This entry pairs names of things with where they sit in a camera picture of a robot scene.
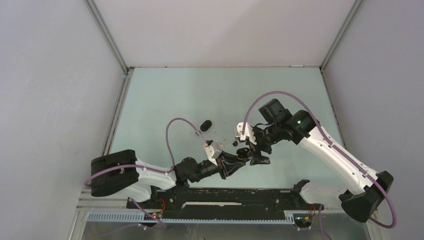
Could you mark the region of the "black charging case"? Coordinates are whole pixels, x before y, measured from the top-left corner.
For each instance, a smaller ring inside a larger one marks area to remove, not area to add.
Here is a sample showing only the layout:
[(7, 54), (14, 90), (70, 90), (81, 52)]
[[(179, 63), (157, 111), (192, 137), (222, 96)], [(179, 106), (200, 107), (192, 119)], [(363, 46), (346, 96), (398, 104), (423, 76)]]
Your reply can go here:
[(238, 161), (247, 162), (249, 161), (249, 154), (251, 150), (248, 147), (239, 148), (236, 151), (236, 159)]

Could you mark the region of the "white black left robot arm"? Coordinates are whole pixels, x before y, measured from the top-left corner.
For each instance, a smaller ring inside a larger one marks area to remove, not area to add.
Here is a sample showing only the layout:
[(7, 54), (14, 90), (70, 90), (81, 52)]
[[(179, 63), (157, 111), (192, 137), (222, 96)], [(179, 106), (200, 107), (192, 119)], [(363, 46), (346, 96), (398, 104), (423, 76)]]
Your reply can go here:
[(248, 158), (244, 155), (222, 151), (216, 158), (202, 162), (186, 157), (167, 169), (145, 163), (136, 157), (134, 150), (127, 149), (93, 159), (91, 176), (84, 185), (91, 189), (93, 197), (129, 197), (145, 208), (153, 208), (158, 202), (154, 187), (165, 191), (187, 187), (215, 174), (225, 180), (246, 162)]

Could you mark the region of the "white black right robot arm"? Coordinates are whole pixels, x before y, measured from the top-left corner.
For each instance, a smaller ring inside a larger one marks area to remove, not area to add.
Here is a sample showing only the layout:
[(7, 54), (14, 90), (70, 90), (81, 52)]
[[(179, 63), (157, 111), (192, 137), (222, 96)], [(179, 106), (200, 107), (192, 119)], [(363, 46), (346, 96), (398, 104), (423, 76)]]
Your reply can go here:
[(278, 99), (271, 99), (259, 108), (266, 127), (250, 125), (245, 118), (237, 124), (240, 140), (247, 140), (252, 151), (271, 154), (272, 146), (289, 141), (317, 156), (343, 182), (345, 189), (330, 198), (306, 183), (291, 194), (291, 204), (304, 209), (310, 203), (329, 205), (334, 202), (352, 219), (365, 223), (375, 221), (373, 213), (383, 201), (393, 203), (388, 192), (394, 177), (388, 171), (376, 171), (367, 166), (335, 141), (309, 108), (292, 114)]

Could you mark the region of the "black closed earbud case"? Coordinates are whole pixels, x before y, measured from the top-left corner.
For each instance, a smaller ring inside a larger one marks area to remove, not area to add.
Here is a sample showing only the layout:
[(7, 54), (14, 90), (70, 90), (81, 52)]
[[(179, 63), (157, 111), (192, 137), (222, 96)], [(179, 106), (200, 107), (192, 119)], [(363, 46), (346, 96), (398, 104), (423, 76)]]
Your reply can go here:
[(206, 132), (208, 131), (210, 128), (212, 127), (212, 121), (211, 120), (205, 120), (201, 125), (200, 125), (200, 130), (202, 132)]

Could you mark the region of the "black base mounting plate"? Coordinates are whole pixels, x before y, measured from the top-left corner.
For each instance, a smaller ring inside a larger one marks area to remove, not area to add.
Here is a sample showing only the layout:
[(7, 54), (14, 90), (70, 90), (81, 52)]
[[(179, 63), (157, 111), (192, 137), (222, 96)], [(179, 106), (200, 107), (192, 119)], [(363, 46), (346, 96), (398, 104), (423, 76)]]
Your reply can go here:
[(195, 221), (278, 221), (287, 220), (287, 211), (314, 215), (319, 204), (307, 203), (300, 193), (289, 188), (179, 188), (154, 190), (151, 199), (135, 203), (128, 199), (127, 209), (158, 210), (163, 219)]

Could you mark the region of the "aluminium frame rail right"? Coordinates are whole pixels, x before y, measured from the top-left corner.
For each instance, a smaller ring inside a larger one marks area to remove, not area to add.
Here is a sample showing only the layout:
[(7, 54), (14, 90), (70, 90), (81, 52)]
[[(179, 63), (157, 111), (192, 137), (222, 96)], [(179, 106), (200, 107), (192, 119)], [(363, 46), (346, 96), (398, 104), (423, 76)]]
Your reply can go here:
[(321, 77), (322, 77), (322, 81), (323, 84), (325, 86), (325, 90), (326, 90), (326, 94), (331, 106), (331, 110), (332, 110), (332, 114), (334, 117), (334, 120), (336, 122), (336, 126), (337, 126), (337, 132), (339, 134), (340, 137), (340, 144), (343, 147), (346, 147), (346, 140), (345, 140), (345, 136), (343, 134), (343, 130), (342, 130), (342, 126), (340, 124), (340, 118), (339, 118), (339, 114), (338, 114), (338, 110), (336, 107), (336, 100), (334, 98), (334, 94), (333, 91), (331, 90), (331, 83), (327, 78), (327, 69), (329, 64), (331, 63), (332, 59), (334, 58), (334, 55), (336, 54), (337, 50), (339, 49), (340, 45), (342, 44), (346, 34), (348, 33), (352, 23), (355, 21), (355, 18), (357, 17), (359, 11), (361, 10), (363, 4), (364, 4), (364, 0), (355, 0), (352, 4), (352, 6), (350, 7), (341, 27), (339, 28), (334, 40), (331, 43), (331, 46), (329, 48), (329, 50), (327, 51), (321, 65), (319, 66), (320, 69), (320, 73), (321, 73)]

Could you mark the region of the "aluminium frame rail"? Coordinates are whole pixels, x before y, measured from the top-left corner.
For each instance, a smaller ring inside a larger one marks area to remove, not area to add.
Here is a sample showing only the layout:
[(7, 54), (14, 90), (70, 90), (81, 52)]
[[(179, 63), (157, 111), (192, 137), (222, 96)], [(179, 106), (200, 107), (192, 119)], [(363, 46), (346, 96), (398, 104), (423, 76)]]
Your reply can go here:
[(115, 104), (112, 109), (112, 115), (110, 123), (108, 125), (104, 143), (102, 144), (102, 149), (100, 154), (107, 155), (110, 153), (113, 145), (113, 141), (116, 135), (116, 130), (121, 118), (122, 110), (125, 104), (125, 100), (128, 94), (128, 90), (131, 84), (132, 76), (134, 73), (134, 68), (129, 67), (124, 60), (124, 57), (110, 31), (99, 7), (94, 0), (85, 0), (84, 1), (87, 9), (93, 17), (94, 22), (96, 23), (101, 35), (103, 36), (107, 46), (111, 50), (111, 53), (115, 60), (118, 63), (120, 70), (122, 71), (122, 76), (119, 79), (119, 89), (116, 97)]
[(323, 84), (325, 86), (325, 90), (326, 90), (326, 94), (331, 106), (331, 110), (332, 110), (332, 114), (334, 117), (334, 120), (336, 122), (336, 126), (337, 126), (337, 132), (339, 134), (340, 137), (340, 144), (343, 147), (346, 147), (346, 140), (345, 140), (345, 136), (343, 134), (343, 130), (342, 130), (342, 126), (340, 124), (340, 118), (339, 118), (339, 114), (338, 114), (338, 110), (336, 107), (336, 100), (334, 98), (334, 94), (333, 91), (331, 90), (331, 83), (327, 78), (327, 69), (329, 64), (331, 63), (332, 59), (334, 58), (334, 55), (336, 54), (337, 50), (339, 49), (340, 45), (342, 44), (346, 34), (348, 33), (352, 23), (355, 21), (355, 18), (357, 17), (359, 11), (361, 10), (363, 4), (364, 4), (364, 0), (355, 0), (352, 4), (352, 6), (350, 7), (341, 27), (339, 28), (334, 40), (331, 43), (331, 46), (329, 48), (329, 50), (327, 51), (321, 65), (319, 66), (320, 69), (320, 73), (321, 73), (321, 77), (322, 77), (322, 81)]

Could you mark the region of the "aluminium frame rail left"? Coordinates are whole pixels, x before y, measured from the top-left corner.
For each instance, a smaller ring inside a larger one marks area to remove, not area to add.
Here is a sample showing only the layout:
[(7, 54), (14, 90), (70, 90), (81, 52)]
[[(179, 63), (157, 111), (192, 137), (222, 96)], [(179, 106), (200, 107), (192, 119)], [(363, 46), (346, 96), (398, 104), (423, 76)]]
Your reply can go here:
[(116, 97), (115, 104), (112, 109), (112, 115), (110, 123), (108, 125), (104, 143), (102, 144), (102, 149), (100, 154), (107, 155), (110, 153), (113, 145), (113, 141), (116, 135), (116, 130), (121, 118), (122, 110), (125, 104), (125, 100), (128, 94), (128, 90), (131, 84), (132, 76), (134, 73), (134, 68), (129, 67), (124, 60), (124, 57), (110, 31), (99, 7), (94, 0), (85, 0), (84, 1), (87, 9), (93, 17), (94, 22), (96, 23), (101, 35), (103, 36), (107, 46), (111, 50), (111, 53), (115, 60), (118, 63), (120, 70), (122, 71), (122, 76), (119, 79), (119, 89)]

